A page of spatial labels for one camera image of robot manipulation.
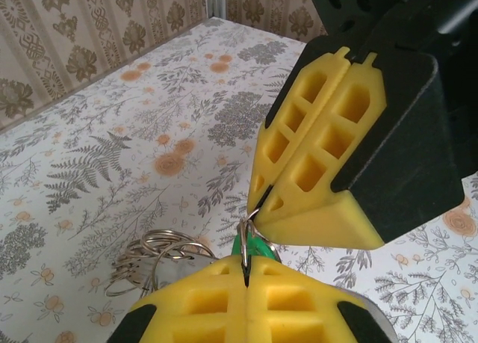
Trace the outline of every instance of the fern print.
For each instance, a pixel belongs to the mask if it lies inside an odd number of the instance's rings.
[[[213,99],[198,100],[197,96],[192,95],[190,107],[194,109],[191,114],[191,121],[199,122],[202,117],[210,117],[217,110],[217,106],[223,102],[226,91],[214,93]]]
[[[453,251],[453,255],[445,261],[444,265],[452,271],[456,270],[457,274],[461,274],[462,269],[459,265],[459,261],[467,256],[478,256],[478,248],[470,245],[470,238],[462,236],[462,244],[449,244],[448,241],[450,240],[450,235],[447,230],[441,229],[438,226],[431,228],[430,232],[432,237],[430,238],[426,231],[427,227],[428,225],[422,225],[407,234],[407,237],[411,242],[415,242],[425,248],[424,255],[427,261],[433,259],[434,263],[438,264],[440,262],[439,257],[441,254],[447,251]]]
[[[292,67],[278,67],[274,65],[266,66],[251,66],[245,70],[240,71],[240,75],[233,76],[229,81],[228,85],[236,85],[238,81],[247,80],[248,78],[261,78],[270,71],[280,71],[279,74],[275,74],[269,77],[272,79],[272,82],[264,84],[265,87],[270,87],[269,90],[266,90],[270,97],[275,98],[277,95],[273,96],[273,93],[277,91],[281,82],[285,82],[285,79],[288,77],[288,73],[291,71]]]
[[[2,197],[7,191],[8,186],[10,186],[10,181],[8,181],[8,177],[0,171],[0,197]]]
[[[342,257],[337,266],[337,273],[334,282],[338,287],[353,288],[357,282],[357,274],[354,268],[360,271],[362,268],[372,267],[372,255],[370,251],[357,250],[353,255],[354,250],[347,250],[347,256]]]
[[[22,171],[22,175],[15,179],[14,186],[31,186],[34,183],[35,175],[37,175],[39,169],[40,161],[33,161],[29,158],[25,169]]]
[[[206,185],[209,195],[203,196],[198,202],[198,214],[204,217],[206,213],[211,212],[211,207],[221,203],[224,192],[230,191],[235,184],[239,182],[238,170],[243,162],[233,161],[226,166],[221,167],[220,175],[209,180]]]
[[[226,196],[224,199],[224,205],[226,212],[230,217],[221,218],[221,224],[216,229],[216,232],[221,233],[219,247],[226,247],[232,244],[236,236],[236,227],[239,224],[239,220],[247,214],[247,194],[240,191],[237,195]]]
[[[83,238],[79,250],[65,262],[64,267],[72,276],[78,277],[91,272],[104,260],[112,262],[116,259],[127,243],[150,230],[158,218],[165,214],[167,204],[161,201],[161,196],[166,189],[167,187],[154,190],[152,195],[147,197],[149,203],[145,206],[139,203],[131,204],[114,215],[103,210],[103,217],[108,219],[88,224],[88,228],[93,232]],[[97,212],[103,209],[102,205],[100,203]]]
[[[4,162],[8,158],[18,156],[28,147],[33,147],[46,140],[52,130],[58,125],[56,123],[42,124],[33,129],[30,134],[23,135],[15,139],[13,144],[9,143],[8,148],[0,148],[0,162]]]
[[[400,342],[430,342],[430,336],[441,343],[475,342],[465,329],[463,309],[441,283],[445,274],[417,272],[403,276],[389,271],[375,278],[375,291],[391,311],[386,312],[390,322],[408,333],[400,336]]]
[[[70,132],[68,140],[65,140],[65,143],[63,144],[64,147],[67,149],[77,147],[78,141],[80,140],[80,137],[83,135],[84,132],[87,132],[89,134],[93,133],[95,126],[99,124],[105,124],[105,120],[110,113],[115,113],[118,116],[122,107],[127,102],[137,98],[139,98],[139,96],[127,98],[119,102],[109,102],[108,104],[99,105],[96,109],[96,113],[81,118],[81,120],[86,123],[83,126],[80,126],[79,128],[76,128],[72,130],[72,132]]]
[[[218,32],[218,35],[224,38],[219,42],[219,45],[234,48],[247,40],[251,34],[251,30],[251,28],[242,25],[240,28],[231,28]]]
[[[317,248],[309,247],[305,256],[300,256],[296,260],[296,269],[303,274],[313,273],[313,267],[315,267],[317,272],[323,271],[325,269],[325,262],[318,255],[317,251]]]
[[[205,35],[202,35],[202,34],[198,34],[198,39],[195,39],[194,40],[194,43],[196,44],[196,50],[199,51],[199,49],[202,47],[202,46],[205,46],[206,44],[208,44],[208,40],[211,39],[211,35],[210,34],[205,34]]]
[[[117,207],[120,203],[124,201],[118,198],[118,196],[120,192],[131,183],[130,177],[131,171],[129,169],[121,171],[118,184],[110,185],[110,187],[108,188],[108,196],[100,196],[98,198],[99,205],[96,212],[92,213],[90,210],[87,209],[83,211],[81,223],[77,228],[76,233],[72,237],[70,237],[69,240],[82,233],[85,229],[94,228],[111,218],[111,216],[108,214],[109,209]]]
[[[183,38],[183,40],[186,40],[186,44],[190,45],[190,41],[188,38]],[[162,58],[157,64],[155,64],[155,67],[165,67],[166,65],[169,65],[171,63],[178,63],[184,58],[189,57],[193,53],[194,49],[191,48],[187,48],[185,50],[175,50],[170,55]]]
[[[158,135],[167,132],[175,118],[182,115],[185,104],[183,100],[190,92],[183,96],[171,96],[157,108],[140,111],[134,115],[136,124],[130,126],[131,136],[143,140],[156,140]]]
[[[47,194],[49,212],[55,212],[71,200],[79,199],[80,193],[89,193],[88,188],[98,188],[98,174],[110,182],[110,169],[121,171],[120,153],[129,146],[124,144],[131,139],[127,136],[116,136],[108,132],[109,138],[92,136],[98,143],[71,150],[71,153],[82,154],[79,158],[69,159],[60,164],[52,164],[52,168],[61,169],[59,173],[47,175],[50,179],[58,179],[55,184],[45,187],[55,191]]]
[[[471,179],[471,197],[475,200],[478,200],[478,175],[475,175]]]
[[[15,341],[12,338],[8,338],[1,330],[0,330],[0,342],[1,343],[29,343],[28,339],[24,339],[22,341]]]
[[[88,108],[88,98],[86,95],[78,93],[66,98],[62,106],[55,109],[55,113],[60,116],[66,124],[74,124],[81,118],[81,114]]]
[[[193,68],[193,61],[188,65],[175,67],[172,70],[163,70],[157,78],[163,82],[163,89],[168,94],[181,93],[185,91],[185,83],[189,84],[207,84],[204,74],[201,70]]]
[[[276,98],[279,92],[281,91],[282,87],[284,87],[285,81],[287,80],[289,76],[290,69],[285,69],[285,68],[279,68],[283,72],[280,72],[279,74],[275,74],[271,76],[270,78],[273,80],[270,83],[264,84],[265,87],[268,87],[266,89],[266,93],[270,93],[269,97],[270,98]]]
[[[465,277],[471,279],[473,284],[478,282],[478,267],[475,265],[468,265],[468,272],[465,273]]]

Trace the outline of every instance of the key ring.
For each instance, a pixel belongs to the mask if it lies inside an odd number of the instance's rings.
[[[152,284],[152,289],[153,291],[157,291],[159,289],[158,287],[158,280],[156,278],[156,269],[159,265],[159,261],[165,257],[169,251],[171,250],[179,250],[181,249],[181,247],[184,247],[184,246],[195,246],[195,247],[199,247],[201,248],[202,250],[206,251],[210,257],[215,257],[215,255],[213,254],[213,252],[211,251],[211,249],[209,249],[209,247],[205,246],[204,244],[201,244],[199,242],[176,242],[174,244],[171,244],[170,246],[168,246],[167,248],[165,248],[159,255],[158,257],[156,257],[156,260],[155,260],[155,263],[153,265],[153,269],[151,271],[151,276],[150,276],[150,279],[151,279],[151,284]],[[202,255],[201,253],[196,253],[196,255],[198,256],[206,256],[206,255]]]
[[[198,252],[188,247],[197,247]],[[178,261],[194,259],[194,256],[217,259],[208,247],[189,235],[170,229],[150,230],[140,239],[128,243],[125,251],[117,257],[112,265],[114,271],[105,287],[105,295],[117,297],[139,288],[143,297],[151,290],[158,289],[155,273],[160,260]],[[121,281],[129,282],[131,287],[113,291],[112,286]]]
[[[245,270],[247,270],[249,267],[250,254],[248,253],[248,248],[252,248],[255,254],[266,256],[271,259],[275,259],[279,263],[282,263],[276,247],[254,226],[253,219],[258,212],[259,208],[250,213],[246,218],[240,220],[237,228],[239,241],[235,241],[232,248],[233,254],[240,251],[242,265]]]

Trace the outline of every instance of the beige damask wallpaper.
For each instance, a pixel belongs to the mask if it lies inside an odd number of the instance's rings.
[[[0,0],[0,130],[205,17],[205,0]]]
[[[311,0],[227,0],[227,19],[303,42],[326,33]]]

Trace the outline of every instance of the metal key ring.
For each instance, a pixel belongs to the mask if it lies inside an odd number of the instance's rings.
[[[151,271],[151,284],[152,284],[152,289],[153,291],[157,291],[159,289],[158,287],[158,281],[156,279],[156,269],[158,268],[160,260],[165,257],[166,253],[170,250],[177,250],[178,248],[184,247],[184,246],[195,246],[199,247],[202,250],[206,251],[209,255],[211,255],[211,258],[216,258],[214,253],[209,249],[209,247],[205,246],[204,244],[201,244],[199,242],[175,242],[168,246],[164,251],[162,251],[158,257],[156,257],[155,264],[153,265],[152,271]]]
[[[154,229],[144,234],[140,239],[142,247],[147,249],[151,254],[158,255],[158,251],[151,245],[153,242],[159,242],[158,247],[167,248],[169,244],[181,241],[194,241],[194,238],[180,232],[174,232],[169,229]]]
[[[240,235],[240,252],[242,255],[242,261],[245,268],[249,264],[248,258],[247,258],[247,233],[248,232],[251,233],[252,237],[258,236],[269,247],[270,251],[274,255],[274,259],[277,262],[282,263],[282,260],[280,258],[279,252],[277,251],[276,247],[272,244],[272,242],[270,242],[267,238],[265,238],[254,226],[254,217],[257,215],[257,213],[259,213],[259,210],[260,209],[257,208],[256,210],[254,210],[247,216],[247,218],[245,219],[246,224],[244,228],[242,228],[243,232],[240,232],[239,231],[240,227],[238,227],[238,234]]]
[[[118,296],[121,296],[123,294],[129,293],[129,292],[137,289],[137,286],[133,285],[132,287],[125,288],[122,291],[111,291],[111,286],[112,285],[114,285],[116,282],[119,282],[119,281],[125,279],[126,277],[127,276],[118,276],[118,277],[115,277],[115,278],[110,278],[110,283],[105,287],[105,295],[107,297],[118,297]]]

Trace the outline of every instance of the orange flower print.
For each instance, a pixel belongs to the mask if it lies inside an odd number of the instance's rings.
[[[151,64],[145,62],[145,63],[138,64],[136,68],[138,70],[144,71],[144,70],[148,70],[150,67],[151,67]]]
[[[135,81],[141,77],[141,72],[139,70],[128,70],[124,72],[120,78],[124,81]]]
[[[111,322],[116,323],[116,316],[124,312],[124,309],[113,310],[111,301],[108,301],[101,310],[97,310],[92,306],[88,306],[88,309],[90,310],[90,313],[88,313],[90,322],[99,324],[101,327],[107,327]]]
[[[56,132],[53,135],[53,143],[59,143],[62,132]]]
[[[477,235],[477,223],[462,211],[451,210],[443,215],[443,221],[450,231],[465,237]]]
[[[26,197],[22,195],[17,199],[8,200],[8,202],[13,203],[14,206],[20,206],[21,204],[24,203],[25,199],[26,199]]]
[[[156,172],[162,176],[174,176],[184,169],[184,159],[177,152],[164,154],[155,160]]]
[[[229,70],[229,65],[223,61],[218,61],[217,63],[212,63],[209,68],[212,72],[222,73]]]
[[[465,196],[465,199],[463,202],[460,204],[460,206],[457,207],[458,210],[466,210],[467,208],[470,207],[470,198],[468,196]]]
[[[66,332],[62,332],[58,335],[55,339],[55,343],[76,343],[75,335],[67,330]]]
[[[113,131],[117,134],[124,134],[126,131],[126,128],[124,126],[117,126],[116,128],[113,129]]]
[[[51,268],[43,264],[39,271],[30,271],[34,276],[38,276],[31,285],[36,285],[38,282],[43,282],[45,285],[53,285],[52,280],[55,277]]]
[[[392,258],[393,258],[395,261],[398,262],[398,265],[400,266],[400,270],[403,269],[403,266],[408,266],[408,264],[409,264],[409,259],[407,259],[407,258],[404,257],[403,255],[398,254],[398,255],[396,255],[396,256],[394,256],[394,255],[391,255],[391,256],[392,256]]]
[[[181,129],[181,131],[183,131],[183,130],[189,129],[191,127],[191,124],[183,122],[183,123],[179,123],[178,126]]]
[[[60,323],[60,316],[63,314],[65,306],[59,296],[50,296],[47,294],[43,302],[35,302],[34,305],[41,308],[40,311],[42,314],[37,318],[38,321],[49,315],[53,315],[55,320]]]
[[[227,165],[227,156],[224,156],[223,154],[220,154],[216,158],[216,165],[214,165],[214,167],[225,166],[225,165]]]
[[[232,56],[228,55],[228,54],[224,54],[224,55],[221,55],[219,57],[219,60],[224,62],[224,63],[228,63],[228,62],[232,61]]]
[[[244,152],[247,156],[249,156],[249,154],[250,154],[251,151],[252,151],[252,147],[246,144],[246,145],[242,146],[241,150],[242,150],[242,152]]]
[[[196,144],[192,139],[183,139],[176,143],[174,146],[174,152],[178,153],[179,155],[186,155],[193,151],[195,145]]]
[[[141,176],[136,179],[137,184],[146,184],[149,181],[149,173],[143,171]]]
[[[189,207],[189,202],[184,199],[184,196],[181,197],[181,202],[180,203],[173,203],[173,206],[178,206],[179,211],[182,212],[183,209],[186,209]]]
[[[44,154],[46,158],[53,155],[54,150],[42,151],[40,154]]]
[[[42,184],[41,181],[35,181],[33,184],[31,184],[31,188],[33,188],[34,190],[38,190],[40,189],[40,185]]]
[[[66,231],[70,231],[73,229],[73,222],[70,220],[63,220],[61,222],[58,222],[55,227],[58,229],[57,231],[57,236],[59,236],[62,233],[65,233]]]
[[[418,262],[424,261],[424,259],[422,259],[422,258],[420,257],[420,255],[417,255],[417,254],[414,254],[413,257],[412,257],[412,259],[413,259],[415,262],[417,262],[417,265],[418,265]]]
[[[98,287],[102,284],[102,282],[99,280],[98,277],[95,277],[91,280],[90,282],[90,290],[88,291],[88,293],[91,293],[93,291],[98,292]]]
[[[162,134],[159,135],[158,138],[156,139],[156,142],[159,145],[167,145],[171,140],[171,137],[168,134]]]
[[[460,294],[461,294],[461,296],[460,296],[460,297],[457,297],[457,298],[458,298],[459,300],[464,299],[466,305],[468,306],[468,308],[471,308],[470,301],[475,300],[475,297],[473,297],[473,295],[472,295],[472,293],[470,292],[470,290],[467,289],[467,288],[463,288],[463,289],[460,291]]]
[[[15,223],[24,223],[24,222],[30,222],[33,220],[33,217],[27,212],[27,211],[22,211],[16,214],[14,218],[11,218],[11,224],[10,226],[14,225]]]

